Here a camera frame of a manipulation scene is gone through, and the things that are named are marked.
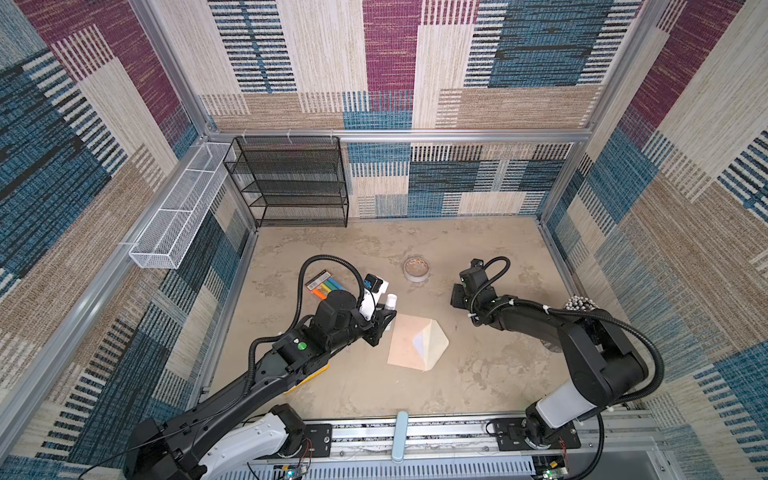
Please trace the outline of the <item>pink envelope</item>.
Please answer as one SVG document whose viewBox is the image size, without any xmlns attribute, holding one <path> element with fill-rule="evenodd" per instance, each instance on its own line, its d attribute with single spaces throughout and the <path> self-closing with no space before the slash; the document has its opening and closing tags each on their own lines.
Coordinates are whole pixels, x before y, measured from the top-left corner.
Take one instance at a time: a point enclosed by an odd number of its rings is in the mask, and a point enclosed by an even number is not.
<svg viewBox="0 0 768 480">
<path fill-rule="evenodd" d="M 448 346 L 449 339 L 436 320 L 399 314 L 394 320 L 387 363 L 430 371 Z"/>
</svg>

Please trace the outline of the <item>white letter paper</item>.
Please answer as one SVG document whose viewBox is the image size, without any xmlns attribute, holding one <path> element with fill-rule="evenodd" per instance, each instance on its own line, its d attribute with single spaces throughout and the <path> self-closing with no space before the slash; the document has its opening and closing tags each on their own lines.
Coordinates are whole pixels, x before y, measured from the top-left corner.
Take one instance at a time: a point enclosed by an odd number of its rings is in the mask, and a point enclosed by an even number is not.
<svg viewBox="0 0 768 480">
<path fill-rule="evenodd" d="M 427 351 L 428 351 L 428 345 L 429 345 L 429 329 L 424 328 L 420 330 L 414 337 L 413 337 L 413 346 L 418 353 L 418 355 L 423 359 L 426 360 L 427 358 Z"/>
</svg>

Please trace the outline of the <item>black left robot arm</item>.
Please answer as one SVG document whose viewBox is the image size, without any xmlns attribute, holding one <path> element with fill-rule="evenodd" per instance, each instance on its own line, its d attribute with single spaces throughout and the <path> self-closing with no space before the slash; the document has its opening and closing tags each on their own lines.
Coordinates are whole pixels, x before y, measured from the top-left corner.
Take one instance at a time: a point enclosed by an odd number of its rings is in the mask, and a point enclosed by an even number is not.
<svg viewBox="0 0 768 480">
<path fill-rule="evenodd" d="M 295 314 L 287 331 L 252 342 L 247 369 L 236 380 L 186 412 L 162 424 L 140 423 L 120 452 L 127 479 L 215 479 L 265 456 L 288 456 L 306 442 L 306 425 L 289 405 L 276 405 L 256 422 L 249 416 L 299 386 L 359 339 L 377 346 L 396 316 L 396 298 L 381 297 L 387 281 L 347 268 L 359 292 L 333 290 L 315 314 Z"/>
</svg>

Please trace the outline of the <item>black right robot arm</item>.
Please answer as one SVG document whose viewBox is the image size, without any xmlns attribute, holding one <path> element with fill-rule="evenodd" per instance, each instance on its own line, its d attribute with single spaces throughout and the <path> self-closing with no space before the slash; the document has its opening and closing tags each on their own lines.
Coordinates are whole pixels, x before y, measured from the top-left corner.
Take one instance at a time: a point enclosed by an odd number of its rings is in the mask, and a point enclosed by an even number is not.
<svg viewBox="0 0 768 480">
<path fill-rule="evenodd" d="M 545 449 L 575 420 L 642 399 L 661 386 L 664 360 L 645 334 L 603 309 L 557 309 L 498 295 L 493 284 L 510 266 L 504 256 L 472 260 L 453 286 L 451 306 L 467 311 L 475 326 L 525 334 L 561 350 L 569 380 L 530 405 L 521 421 L 531 448 Z"/>
</svg>

